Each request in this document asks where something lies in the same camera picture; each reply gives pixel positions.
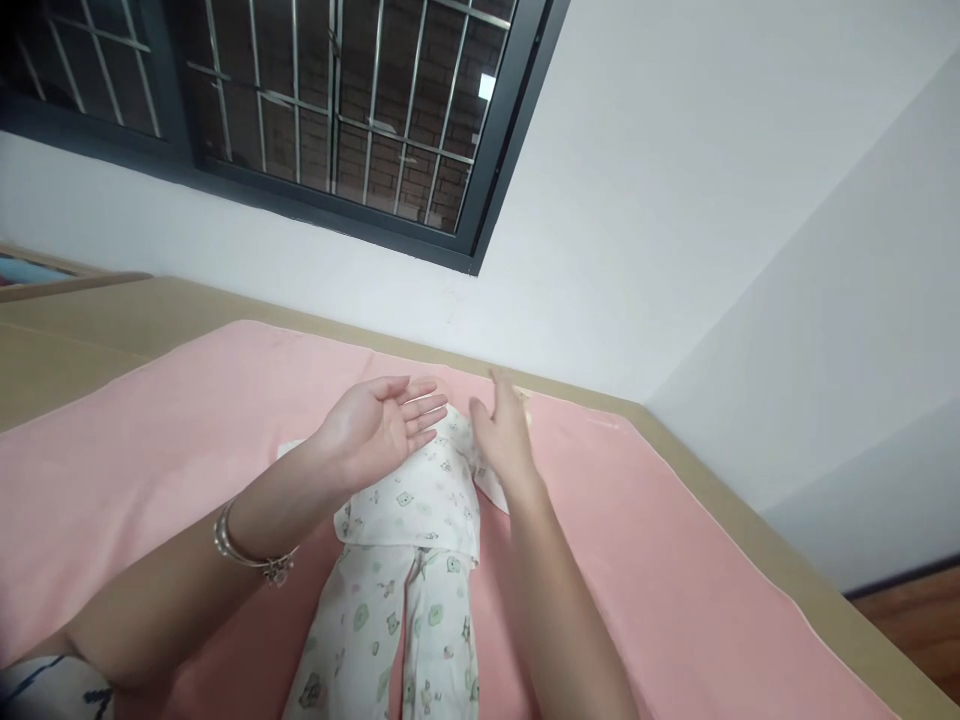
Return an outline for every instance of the window frame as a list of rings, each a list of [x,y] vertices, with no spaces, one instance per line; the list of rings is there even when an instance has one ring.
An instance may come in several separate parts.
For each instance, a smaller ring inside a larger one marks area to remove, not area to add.
[[[61,108],[6,86],[0,88],[0,129],[459,272],[479,274],[570,0],[517,0],[497,86],[452,234],[205,155],[199,121],[192,120],[195,115],[183,82],[188,66],[169,30],[171,10],[163,0],[130,2],[139,6],[145,44],[150,47],[151,91],[163,138]],[[457,0],[424,2],[466,5]]]

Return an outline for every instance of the pink bedsheet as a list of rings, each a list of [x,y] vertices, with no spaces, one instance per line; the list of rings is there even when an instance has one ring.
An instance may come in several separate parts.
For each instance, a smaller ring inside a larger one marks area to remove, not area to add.
[[[471,394],[491,401],[483,378],[238,322],[0,435],[0,663],[239,491],[348,386],[406,373],[443,376],[461,411]],[[540,395],[531,411],[557,514],[651,717],[893,717],[630,423]],[[509,524],[485,499],[482,518],[471,581],[481,716],[527,717],[502,595]],[[332,526],[320,528],[282,591],[258,593],[172,689],[126,698],[121,712],[279,716],[338,552]]]

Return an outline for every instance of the silver bracelet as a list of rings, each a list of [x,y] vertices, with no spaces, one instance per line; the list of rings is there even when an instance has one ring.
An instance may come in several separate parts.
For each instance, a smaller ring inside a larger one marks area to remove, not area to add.
[[[227,520],[230,518],[230,508],[236,501],[236,496],[223,506],[217,521],[213,524],[213,544],[217,551],[223,557],[233,560],[235,563],[245,565],[246,567],[262,568],[263,576],[267,579],[267,585],[270,587],[281,587],[287,581],[287,574],[293,567],[293,554],[300,547],[299,545],[286,555],[276,558],[266,558],[265,560],[253,560],[242,555],[230,542],[230,534],[227,532]]]

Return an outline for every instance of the hand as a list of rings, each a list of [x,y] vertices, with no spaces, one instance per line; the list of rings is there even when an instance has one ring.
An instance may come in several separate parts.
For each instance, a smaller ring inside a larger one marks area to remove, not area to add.
[[[493,416],[477,398],[470,398],[473,436],[484,459],[500,478],[507,502],[511,495],[539,493],[543,480],[533,462],[526,410],[510,378],[497,370],[490,375],[496,386]]]
[[[382,377],[354,385],[308,440],[336,468],[351,494],[386,477],[437,436],[428,430],[447,414],[437,384]]]

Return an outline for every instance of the wooden bed frame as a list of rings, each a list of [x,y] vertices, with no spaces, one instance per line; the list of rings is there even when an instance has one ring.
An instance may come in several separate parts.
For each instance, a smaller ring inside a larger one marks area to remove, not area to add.
[[[57,270],[73,277],[69,280],[59,280],[48,283],[31,283],[29,285],[3,285],[0,286],[0,303],[14,302],[16,300],[29,300],[30,298],[43,297],[45,295],[59,295],[61,293],[75,292],[77,290],[87,290],[89,288],[104,287],[107,285],[118,285],[134,280],[146,280],[153,277],[148,273],[140,272],[107,272],[87,265],[61,260],[35,253],[32,250],[24,250],[14,245],[0,243],[0,256],[17,258],[41,267]]]

